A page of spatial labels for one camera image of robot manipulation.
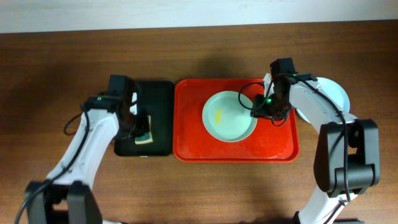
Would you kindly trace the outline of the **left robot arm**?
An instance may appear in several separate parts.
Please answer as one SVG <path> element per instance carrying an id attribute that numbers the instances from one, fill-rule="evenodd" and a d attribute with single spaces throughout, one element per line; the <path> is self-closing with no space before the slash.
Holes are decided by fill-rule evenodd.
<path id="1" fill-rule="evenodd" d="M 142 136 L 148 117 L 139 116 L 137 92 L 89 97 L 81 106 L 80 124 L 58 164 L 45 180 L 28 184 L 23 213 L 29 223 L 106 223 L 92 193 L 97 170 L 114 139 Z"/>

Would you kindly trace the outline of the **black plastic tray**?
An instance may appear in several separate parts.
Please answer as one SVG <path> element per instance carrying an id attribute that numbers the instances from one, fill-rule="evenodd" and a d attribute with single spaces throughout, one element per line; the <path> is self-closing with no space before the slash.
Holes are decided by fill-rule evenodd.
<path id="1" fill-rule="evenodd" d="M 134 138 L 116 140 L 114 153 L 126 156 L 168 156 L 173 148 L 174 83 L 136 81 L 137 112 L 150 116 L 152 142 L 136 144 Z"/>

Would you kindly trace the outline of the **green and yellow sponge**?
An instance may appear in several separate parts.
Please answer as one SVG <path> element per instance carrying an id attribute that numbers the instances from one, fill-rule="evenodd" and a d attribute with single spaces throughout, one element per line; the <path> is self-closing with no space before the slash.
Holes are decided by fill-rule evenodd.
<path id="1" fill-rule="evenodd" d="M 147 115 L 147 118 L 144 120 L 142 127 L 139 129 L 139 134 L 136 134 L 136 137 L 134 138 L 134 142 L 138 145 L 153 142 L 150 115 Z"/>

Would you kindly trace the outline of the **pale green plate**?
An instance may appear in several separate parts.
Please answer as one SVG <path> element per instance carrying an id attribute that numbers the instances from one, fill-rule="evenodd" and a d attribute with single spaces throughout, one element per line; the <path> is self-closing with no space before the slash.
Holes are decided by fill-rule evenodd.
<path id="1" fill-rule="evenodd" d="M 202 121 L 207 132 L 223 142 L 238 142 L 255 130 L 257 118 L 249 109 L 252 101 L 236 91 L 221 91 L 211 96 L 202 110 Z"/>

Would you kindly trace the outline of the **light blue plate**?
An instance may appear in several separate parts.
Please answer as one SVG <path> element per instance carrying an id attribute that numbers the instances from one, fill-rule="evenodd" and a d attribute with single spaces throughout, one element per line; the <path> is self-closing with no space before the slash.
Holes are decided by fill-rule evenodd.
<path id="1" fill-rule="evenodd" d="M 333 80 L 318 77 L 292 85 L 290 103 L 313 126 L 330 122 L 341 124 L 341 118 L 352 122 L 349 98 L 344 89 Z"/>

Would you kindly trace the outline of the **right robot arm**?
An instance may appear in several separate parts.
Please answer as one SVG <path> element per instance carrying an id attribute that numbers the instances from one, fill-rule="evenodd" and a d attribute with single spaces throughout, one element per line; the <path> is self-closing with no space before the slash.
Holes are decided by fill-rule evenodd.
<path id="1" fill-rule="evenodd" d="M 333 223 L 349 203 L 380 180 L 376 122 L 344 110 L 310 75 L 267 77 L 260 84 L 265 90 L 255 98 L 258 118 L 280 121 L 289 109 L 297 109 L 318 134 L 316 187 L 292 223 Z"/>

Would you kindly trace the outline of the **red plastic tray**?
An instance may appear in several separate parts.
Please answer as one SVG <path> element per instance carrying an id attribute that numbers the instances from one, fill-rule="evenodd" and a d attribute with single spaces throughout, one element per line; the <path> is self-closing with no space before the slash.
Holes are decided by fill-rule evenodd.
<path id="1" fill-rule="evenodd" d="M 280 127 L 259 119 L 252 134 L 238 142 L 215 139 L 205 129 L 202 110 L 221 91 L 239 91 L 253 99 L 263 89 L 258 78 L 189 78 L 177 83 L 173 154 L 184 162 L 292 162 L 300 152 L 295 113 Z"/>

